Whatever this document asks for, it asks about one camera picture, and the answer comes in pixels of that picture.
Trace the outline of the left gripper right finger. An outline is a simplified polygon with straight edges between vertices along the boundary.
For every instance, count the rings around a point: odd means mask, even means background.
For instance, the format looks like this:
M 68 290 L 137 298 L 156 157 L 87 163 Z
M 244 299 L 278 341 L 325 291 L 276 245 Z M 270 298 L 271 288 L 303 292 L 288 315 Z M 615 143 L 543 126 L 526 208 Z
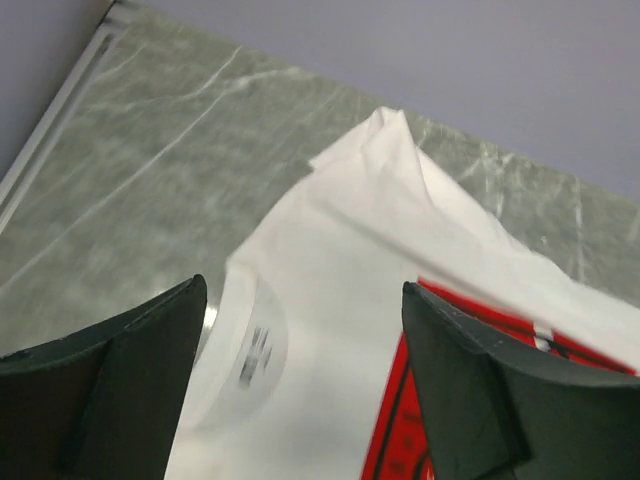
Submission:
M 405 283 L 402 323 L 439 479 L 635 479 L 639 380 L 528 346 Z

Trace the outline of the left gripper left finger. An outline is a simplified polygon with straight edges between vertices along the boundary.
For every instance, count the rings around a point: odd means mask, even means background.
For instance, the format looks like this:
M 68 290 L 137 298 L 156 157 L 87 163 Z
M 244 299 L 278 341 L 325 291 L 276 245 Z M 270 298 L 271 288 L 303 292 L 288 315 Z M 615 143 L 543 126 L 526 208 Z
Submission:
M 161 479 L 207 306 L 196 275 L 1 359 L 4 479 Z

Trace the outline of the white red-print t-shirt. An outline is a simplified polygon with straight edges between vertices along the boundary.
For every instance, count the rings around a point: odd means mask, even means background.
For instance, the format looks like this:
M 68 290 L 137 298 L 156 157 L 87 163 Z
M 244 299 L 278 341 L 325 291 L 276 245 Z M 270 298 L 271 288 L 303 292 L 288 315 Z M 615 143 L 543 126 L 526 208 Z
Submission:
M 439 479 L 405 283 L 537 350 L 639 380 L 639 311 L 514 239 L 376 109 L 226 263 L 170 479 Z

